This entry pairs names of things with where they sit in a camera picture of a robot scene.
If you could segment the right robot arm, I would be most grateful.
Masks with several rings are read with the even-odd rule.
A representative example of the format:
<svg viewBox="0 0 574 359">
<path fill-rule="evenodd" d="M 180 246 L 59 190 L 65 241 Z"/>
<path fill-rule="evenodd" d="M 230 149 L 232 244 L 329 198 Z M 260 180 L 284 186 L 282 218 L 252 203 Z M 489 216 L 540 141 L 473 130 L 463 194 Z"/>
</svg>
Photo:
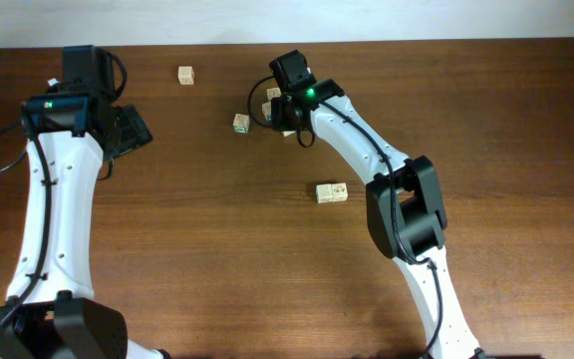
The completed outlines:
<svg viewBox="0 0 574 359">
<path fill-rule="evenodd" d="M 283 84 L 272 101 L 278 131 L 307 130 L 328 143 L 365 185 L 368 230 L 381 254 L 400 269 L 424 326 L 424 358 L 482 358 L 450 279 L 447 227 L 435 167 L 384 140 L 332 80 Z"/>
</svg>

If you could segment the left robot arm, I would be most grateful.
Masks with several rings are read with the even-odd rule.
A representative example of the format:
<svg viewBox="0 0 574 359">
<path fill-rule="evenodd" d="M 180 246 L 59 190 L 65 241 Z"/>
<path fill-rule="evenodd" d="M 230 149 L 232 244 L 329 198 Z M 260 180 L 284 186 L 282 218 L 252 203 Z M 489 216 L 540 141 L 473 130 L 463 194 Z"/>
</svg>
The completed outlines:
<svg viewBox="0 0 574 359">
<path fill-rule="evenodd" d="M 23 104 L 30 184 L 20 257 L 0 306 L 1 358 L 165 358 L 131 340 L 123 314 L 95 300 L 90 233 L 112 107 L 87 95 Z"/>
</svg>

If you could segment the wooden block red corner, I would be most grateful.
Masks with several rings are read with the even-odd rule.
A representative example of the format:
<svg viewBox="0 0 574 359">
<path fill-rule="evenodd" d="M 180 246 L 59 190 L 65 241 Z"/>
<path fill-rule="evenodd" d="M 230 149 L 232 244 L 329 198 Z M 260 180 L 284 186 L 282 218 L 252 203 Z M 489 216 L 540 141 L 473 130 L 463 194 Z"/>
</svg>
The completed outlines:
<svg viewBox="0 0 574 359">
<path fill-rule="evenodd" d="M 348 189 L 344 182 L 332 183 L 331 190 L 333 201 L 345 201 L 348 199 Z"/>
</svg>

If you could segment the wooden block blue corner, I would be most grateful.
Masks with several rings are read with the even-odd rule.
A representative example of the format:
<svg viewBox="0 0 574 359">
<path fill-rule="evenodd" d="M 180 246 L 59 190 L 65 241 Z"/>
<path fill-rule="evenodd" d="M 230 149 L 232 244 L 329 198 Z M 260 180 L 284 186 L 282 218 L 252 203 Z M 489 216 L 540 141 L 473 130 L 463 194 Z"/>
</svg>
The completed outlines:
<svg viewBox="0 0 574 359">
<path fill-rule="evenodd" d="M 330 183 L 316 185 L 316 200 L 318 203 L 331 202 L 333 200 L 333 189 Z"/>
</svg>

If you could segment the wooden block green side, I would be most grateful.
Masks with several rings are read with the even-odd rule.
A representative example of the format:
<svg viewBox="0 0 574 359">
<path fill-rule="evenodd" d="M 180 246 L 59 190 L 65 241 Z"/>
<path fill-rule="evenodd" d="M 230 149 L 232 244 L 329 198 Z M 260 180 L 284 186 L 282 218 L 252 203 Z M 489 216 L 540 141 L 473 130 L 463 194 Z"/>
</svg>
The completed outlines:
<svg viewBox="0 0 574 359">
<path fill-rule="evenodd" d="M 247 134 L 250 126 L 248 115 L 236 114 L 233 119 L 232 127 L 235 133 Z"/>
</svg>

